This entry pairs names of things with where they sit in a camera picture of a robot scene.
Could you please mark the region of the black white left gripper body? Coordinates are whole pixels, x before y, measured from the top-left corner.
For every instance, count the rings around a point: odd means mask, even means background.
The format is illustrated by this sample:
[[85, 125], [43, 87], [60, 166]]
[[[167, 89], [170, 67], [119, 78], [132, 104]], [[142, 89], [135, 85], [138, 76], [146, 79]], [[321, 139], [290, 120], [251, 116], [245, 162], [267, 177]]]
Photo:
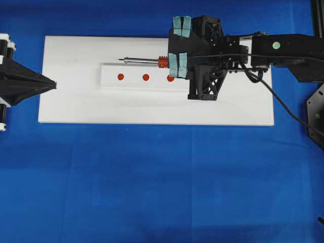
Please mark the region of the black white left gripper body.
[[[5, 57], [12, 59], [15, 51], [16, 44], [11, 41], [10, 36], [7, 33], [1, 33], [1, 65]], [[1, 131], [5, 131], [7, 128], [5, 118], [8, 107], [11, 107], [10, 104], [1, 98]]]

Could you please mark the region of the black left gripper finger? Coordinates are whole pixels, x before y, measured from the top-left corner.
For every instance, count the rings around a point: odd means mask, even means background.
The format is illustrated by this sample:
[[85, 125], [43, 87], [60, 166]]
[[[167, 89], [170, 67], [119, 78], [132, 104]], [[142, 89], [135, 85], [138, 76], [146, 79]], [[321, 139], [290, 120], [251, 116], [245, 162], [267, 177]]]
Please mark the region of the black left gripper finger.
[[1, 93], [1, 98], [11, 106], [19, 104], [21, 101], [33, 97], [38, 94], [56, 89], [56, 83], [51, 86], [28, 88], [28, 89], [9, 89], [7, 88], [4, 93]]
[[56, 85], [55, 81], [43, 76], [41, 73], [34, 72], [7, 57], [2, 58], [1, 75], [4, 75], [7, 78], [13, 78], [14, 80], [33, 81], [49, 85]]

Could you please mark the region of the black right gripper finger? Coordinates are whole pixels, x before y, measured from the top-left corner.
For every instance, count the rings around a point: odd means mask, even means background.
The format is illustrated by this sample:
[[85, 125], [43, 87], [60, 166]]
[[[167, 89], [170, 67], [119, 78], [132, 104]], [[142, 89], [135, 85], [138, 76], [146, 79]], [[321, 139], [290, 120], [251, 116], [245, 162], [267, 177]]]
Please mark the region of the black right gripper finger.
[[173, 78], [194, 79], [194, 71], [189, 67], [187, 53], [168, 53], [169, 76]]
[[200, 38], [192, 30], [191, 22], [192, 19], [190, 16], [173, 17], [173, 25], [168, 41], [168, 53], [198, 55], [202, 50]]

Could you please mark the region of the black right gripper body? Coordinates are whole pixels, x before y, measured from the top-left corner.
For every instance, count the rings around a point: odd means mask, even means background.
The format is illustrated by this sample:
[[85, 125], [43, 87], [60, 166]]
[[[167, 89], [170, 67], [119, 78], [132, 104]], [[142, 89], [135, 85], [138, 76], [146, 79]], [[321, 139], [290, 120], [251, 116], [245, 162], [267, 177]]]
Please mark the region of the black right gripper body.
[[188, 53], [189, 100], [216, 101], [228, 73], [248, 63], [249, 47], [239, 36], [225, 35], [221, 20], [209, 16], [193, 18], [192, 49]]

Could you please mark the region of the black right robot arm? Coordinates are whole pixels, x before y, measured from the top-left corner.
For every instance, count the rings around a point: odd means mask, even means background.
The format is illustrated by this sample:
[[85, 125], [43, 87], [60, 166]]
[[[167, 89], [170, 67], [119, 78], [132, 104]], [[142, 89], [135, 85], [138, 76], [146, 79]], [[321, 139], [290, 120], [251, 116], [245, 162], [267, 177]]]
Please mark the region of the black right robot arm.
[[323, 39], [303, 34], [226, 35], [210, 16], [174, 17], [168, 54], [158, 59], [170, 77], [189, 81], [188, 98], [215, 101], [229, 73], [257, 83], [271, 66], [287, 68], [302, 83], [323, 82]]

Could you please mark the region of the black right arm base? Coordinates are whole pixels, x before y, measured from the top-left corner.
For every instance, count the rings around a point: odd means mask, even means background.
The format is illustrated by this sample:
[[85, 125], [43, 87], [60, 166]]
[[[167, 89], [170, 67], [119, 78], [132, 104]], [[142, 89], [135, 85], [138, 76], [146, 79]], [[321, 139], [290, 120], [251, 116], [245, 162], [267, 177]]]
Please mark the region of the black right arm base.
[[[323, 133], [323, 85], [306, 102], [308, 124]], [[308, 129], [308, 136], [323, 149], [323, 136], [314, 129]]]

